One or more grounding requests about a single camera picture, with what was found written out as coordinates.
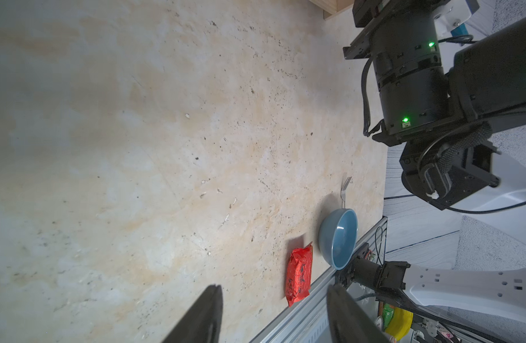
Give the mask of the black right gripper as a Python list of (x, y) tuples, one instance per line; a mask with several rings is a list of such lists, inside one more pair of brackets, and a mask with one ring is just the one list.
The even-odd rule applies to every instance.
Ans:
[(343, 48), (365, 59), (361, 76), (363, 135), (389, 147), (453, 143), (448, 79), (434, 24), (445, 1), (356, 1), (361, 32)]

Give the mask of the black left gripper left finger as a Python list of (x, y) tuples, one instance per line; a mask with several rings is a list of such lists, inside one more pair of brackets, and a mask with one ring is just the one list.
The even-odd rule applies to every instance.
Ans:
[(218, 342), (223, 308), (221, 285), (208, 286), (162, 342)]

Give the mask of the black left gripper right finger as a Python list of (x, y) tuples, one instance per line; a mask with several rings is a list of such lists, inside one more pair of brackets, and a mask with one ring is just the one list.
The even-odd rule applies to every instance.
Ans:
[(333, 343), (389, 342), (384, 333), (357, 304), (360, 300), (375, 296), (376, 294), (370, 293), (353, 298), (341, 284), (328, 287), (327, 315)]

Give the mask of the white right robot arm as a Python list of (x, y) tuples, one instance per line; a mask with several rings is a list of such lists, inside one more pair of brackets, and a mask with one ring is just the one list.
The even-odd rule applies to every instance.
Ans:
[(363, 133), (388, 147), (403, 145), (401, 181), (439, 210), (482, 219), (526, 244), (526, 167), (499, 151), (495, 133), (526, 125), (526, 17), (474, 41), (449, 71), (441, 65), (435, 21), (446, 1), (356, 1), (360, 32), (347, 60), (374, 71), (383, 117)]

